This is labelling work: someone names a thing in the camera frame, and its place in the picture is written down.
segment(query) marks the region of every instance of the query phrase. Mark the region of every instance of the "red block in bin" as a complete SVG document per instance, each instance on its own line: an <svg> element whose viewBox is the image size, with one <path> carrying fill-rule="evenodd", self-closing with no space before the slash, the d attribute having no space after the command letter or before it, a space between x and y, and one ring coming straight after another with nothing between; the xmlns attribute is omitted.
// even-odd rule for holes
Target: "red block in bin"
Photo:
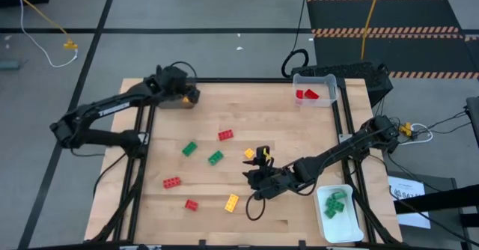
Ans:
<svg viewBox="0 0 479 250"><path fill-rule="evenodd" d="M165 187L166 189L169 189L173 186L179 186L180 184L181 180L179 177L163 180L163 187Z"/></svg>
<svg viewBox="0 0 479 250"><path fill-rule="evenodd" d="M233 138L233 130L226 130L218 133L219 141L223 141L227 138Z"/></svg>
<svg viewBox="0 0 479 250"><path fill-rule="evenodd" d="M299 98L299 99L302 99L303 98L303 91L302 90L296 90L296 97Z"/></svg>
<svg viewBox="0 0 479 250"><path fill-rule="evenodd" d="M319 99L320 96L316 93L314 93L314 91L312 91L311 89L308 89L305 93L305 96L309 99L312 99L312 100L316 100L316 99Z"/></svg>
<svg viewBox="0 0 479 250"><path fill-rule="evenodd" d="M194 202L192 200L187 200L185 208L196 211L196 209L198 208L198 202Z"/></svg>

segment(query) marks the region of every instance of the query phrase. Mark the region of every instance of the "wooden table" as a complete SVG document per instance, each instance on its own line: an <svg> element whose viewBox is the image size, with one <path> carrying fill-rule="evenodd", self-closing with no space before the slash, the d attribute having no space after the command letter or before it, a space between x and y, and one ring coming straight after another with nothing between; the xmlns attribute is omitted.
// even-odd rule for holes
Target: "wooden table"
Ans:
<svg viewBox="0 0 479 250"><path fill-rule="evenodd" d="M120 91L140 81L125 79ZM285 192L266 201L266 212L259 221L249 221L245 203L252 190L241 172L252 169L242 164L248 148L269 145L275 165L281 166L335 146L332 109L294 106L290 84L210 83L198 84L198 88L201 98L193 109L156 111L135 242L197 245L204 239L208 245L297 246L299 240L305 240L308 246L330 245L320 235L313 196ZM355 128L359 129L373 116L364 80L348 79L347 92ZM136 109L117 113L112 131L133 129L135 115ZM234 138L218 141L218 132L227 129L234 131ZM186 157L181 150L191 141L198 144L198 149ZM225 157L211 166L207 159L217 150ZM107 149L102 169L122 153L120 148ZM378 150L372 154L381 157ZM116 210L125 167L126 160L101 180L85 239L96 235ZM369 158L362 167L371 209L391 234L402 240L384 165ZM164 189L162 181L176 176L182 185ZM317 186L342 183L341 164L336 163L323 172ZM240 199L233 213L224 209L230 194ZM197 201L198 211L185 209L186 199ZM253 216L260 212L261 205L258 201L250 204ZM360 209L358 214L365 231ZM125 220L122 238L126 238L129 213Z"/></svg>

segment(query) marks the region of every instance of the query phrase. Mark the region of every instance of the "white cable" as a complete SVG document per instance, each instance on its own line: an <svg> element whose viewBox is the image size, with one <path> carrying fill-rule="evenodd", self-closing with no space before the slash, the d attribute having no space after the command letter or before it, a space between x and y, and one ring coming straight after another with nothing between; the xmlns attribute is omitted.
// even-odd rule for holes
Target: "white cable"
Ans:
<svg viewBox="0 0 479 250"><path fill-rule="evenodd" d="M433 137L434 137L433 132L430 131L430 130L427 128L427 126L425 126L425 125L423 125L423 124L420 124L420 123L414 123L414 124L411 125L411 131L414 130L414 126L422 126L423 128L425 128L425 129L429 132L429 134L427 134L427 135L429 136L429 138L428 138L428 139L425 139L425 140L423 140L423 141L409 141L409 142L404 142L404 143L399 144L399 145L419 144L419 143L429 142L429 141L431 141L431 140L433 139Z"/></svg>
<svg viewBox="0 0 479 250"><path fill-rule="evenodd" d="M20 27L22 28L23 33L24 33L25 35L27 35L27 36L30 38L30 40L33 41L33 43L35 43L35 45L42 50L42 52L43 52L43 53L45 54L45 56L46 56L46 59L48 59L48 62L50 63L50 66L56 67L56 68L58 68L58 67L65 67L65 66L67 66L68 64L70 64L71 62L75 61L75 60L78 58L78 49L75 49L75 55L73 56L73 58L72 58L70 61L68 61L68 62L65 63L65 64L58 65L58 66L57 66L57 65L54 65L54 64L52 63L52 61L50 60L50 57L48 56L48 53L45 51L45 49L44 49L42 46L40 46L40 44L38 44L38 43L35 41L35 39L34 39L29 33L27 33L27 31L25 31L25 29L23 28L23 1L22 1L22 0L20 0L20 11L21 11L21 12L20 12Z"/></svg>

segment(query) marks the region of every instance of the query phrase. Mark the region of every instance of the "white plastic bin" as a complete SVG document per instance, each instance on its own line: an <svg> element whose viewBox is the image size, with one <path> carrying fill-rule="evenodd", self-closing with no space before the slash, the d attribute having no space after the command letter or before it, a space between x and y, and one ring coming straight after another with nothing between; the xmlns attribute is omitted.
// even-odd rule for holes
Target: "white plastic bin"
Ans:
<svg viewBox="0 0 479 250"><path fill-rule="evenodd" d="M326 200L331 194L345 192L347 197L341 199L344 203L342 213L329 219L324 212L328 209ZM358 219L353 205L353 188L348 185L321 186L314 196L316 214L321 235L330 243L358 242L364 238L364 233L359 228Z"/></svg>
<svg viewBox="0 0 479 250"><path fill-rule="evenodd" d="M306 96L303 96L302 99L296 96L297 90L302 90L305 93L308 89L311 89L320 97L316 100L310 100ZM294 74L293 94L297 106L329 107L338 99L336 77L332 74L324 77L304 77Z"/></svg>

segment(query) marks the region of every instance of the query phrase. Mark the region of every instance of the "robotic arm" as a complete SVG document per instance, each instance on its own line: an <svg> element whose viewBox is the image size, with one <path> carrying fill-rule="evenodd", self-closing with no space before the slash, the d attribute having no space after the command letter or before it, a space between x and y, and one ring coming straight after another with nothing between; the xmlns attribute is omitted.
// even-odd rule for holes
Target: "robotic arm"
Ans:
<svg viewBox="0 0 479 250"><path fill-rule="evenodd" d="M392 153L399 145L399 132L386 116L377 116L361 126L348 140L321 153L319 156L302 157L282 168L273 168L274 159L269 156L269 147L257 148L256 157L245 164L259 165L259 169L243 172L253 190L255 200L271 199L287 190L300 193L315 185L324 169L346 158L358 161L369 155L370 148L388 150Z"/></svg>
<svg viewBox="0 0 479 250"><path fill-rule="evenodd" d="M128 156L138 154L142 140L135 130L120 133L90 129L99 118L130 107L159 106L161 108L192 108L200 97L195 84L187 82L187 73L175 66L162 69L156 74L133 85L127 92L117 96L81 105L69 111L57 123L50 125L51 131L63 148L79 148L83 144L121 146Z"/></svg>

